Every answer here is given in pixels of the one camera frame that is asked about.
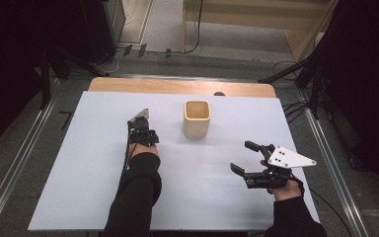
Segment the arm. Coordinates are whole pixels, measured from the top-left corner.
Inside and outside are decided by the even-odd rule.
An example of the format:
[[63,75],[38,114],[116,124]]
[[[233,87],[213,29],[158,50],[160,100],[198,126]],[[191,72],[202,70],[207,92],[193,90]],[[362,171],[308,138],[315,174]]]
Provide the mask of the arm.
[[273,225],[266,231],[265,237],[327,236],[325,228],[310,215],[297,182],[289,180],[285,187],[270,191],[275,198]]
[[158,174],[160,159],[156,147],[136,145],[129,169],[121,175],[118,190],[104,229],[104,237],[147,237],[152,206],[162,185]]

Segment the wooden table edge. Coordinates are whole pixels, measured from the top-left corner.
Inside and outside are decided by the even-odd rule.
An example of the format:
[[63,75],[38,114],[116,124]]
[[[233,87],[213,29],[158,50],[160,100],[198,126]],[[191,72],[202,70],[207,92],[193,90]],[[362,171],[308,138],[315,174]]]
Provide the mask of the wooden table edge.
[[275,90],[269,84],[169,78],[96,77],[92,80],[88,91],[211,96],[221,92],[231,97],[276,98]]

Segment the black stand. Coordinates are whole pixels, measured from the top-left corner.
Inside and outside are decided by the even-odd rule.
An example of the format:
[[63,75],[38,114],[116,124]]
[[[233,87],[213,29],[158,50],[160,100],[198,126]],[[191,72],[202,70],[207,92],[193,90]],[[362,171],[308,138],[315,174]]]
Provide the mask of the black stand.
[[70,74],[70,70],[66,65],[63,57],[72,60],[75,64],[82,67],[83,69],[89,71],[91,74],[97,77],[104,76],[97,69],[90,66],[88,63],[83,61],[82,59],[74,56],[63,48],[53,46],[53,47],[45,47],[40,55],[40,69],[41,69],[41,87],[42,87],[42,99],[41,106],[39,107],[41,110],[45,108],[48,102],[51,99],[51,88],[50,88],[50,71],[49,64],[54,70],[54,73],[58,78],[65,78]]
[[310,101],[310,109],[315,119],[317,119],[319,92],[324,86],[322,75],[322,66],[324,65],[323,55],[325,54],[325,50],[327,50],[329,45],[333,46],[333,38],[337,35],[340,25],[343,22],[345,16],[349,13],[351,6],[351,4],[343,4],[343,1],[340,1],[336,10],[334,11],[333,18],[328,26],[327,31],[325,32],[324,36],[322,37],[321,41],[318,43],[312,54],[310,54],[306,59],[282,70],[281,72],[273,76],[270,76],[266,79],[260,79],[258,80],[258,82],[272,83],[302,68],[303,70],[301,70],[299,76],[295,80],[295,85],[299,89],[304,89],[307,87],[307,85],[309,85],[312,79],[314,79],[312,97]]

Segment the beige cup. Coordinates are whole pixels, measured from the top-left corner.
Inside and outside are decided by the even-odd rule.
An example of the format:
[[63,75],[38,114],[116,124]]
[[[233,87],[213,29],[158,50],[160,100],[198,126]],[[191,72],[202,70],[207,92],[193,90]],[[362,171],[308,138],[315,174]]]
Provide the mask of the beige cup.
[[210,106],[206,101],[187,101],[184,105],[184,133],[190,138],[204,137],[210,125]]

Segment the metal rail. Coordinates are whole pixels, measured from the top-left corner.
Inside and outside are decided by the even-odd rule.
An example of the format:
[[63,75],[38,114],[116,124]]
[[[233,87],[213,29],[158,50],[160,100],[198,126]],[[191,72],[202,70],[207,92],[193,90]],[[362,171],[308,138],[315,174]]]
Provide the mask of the metal rail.
[[26,139],[21,145],[20,150],[15,156],[7,174],[5,175],[5,178],[3,179],[0,185],[0,214],[12,190],[14,189],[16,185],[18,178],[21,176],[21,173],[23,172],[23,169],[25,165],[27,164],[27,161],[38,140],[38,137],[41,134],[42,128],[44,127],[45,122],[47,121],[48,116],[50,115],[51,110],[54,107],[54,103],[57,98],[57,89],[59,85],[60,85],[59,79],[56,78],[52,86],[53,91],[54,91],[53,97],[50,99],[47,106],[43,110],[39,111],[38,116],[35,122],[33,123],[32,128],[27,134]]
[[[308,100],[307,95],[304,92],[299,92],[299,94],[300,99],[302,101]],[[341,170],[338,167],[337,161],[335,160],[334,154],[332,153],[328,140],[326,139],[325,134],[323,133],[320,122],[314,119],[310,110],[306,111],[306,116],[316,137],[316,141],[318,142],[319,148],[322,152],[326,166],[328,167],[332,181],[334,182],[335,189],[338,192],[338,196],[340,197],[343,210],[346,214],[346,217],[348,218],[354,236],[370,236],[365,227],[365,223],[362,220],[359,209],[355,204],[353,196],[350,193],[345,180],[343,179]]]

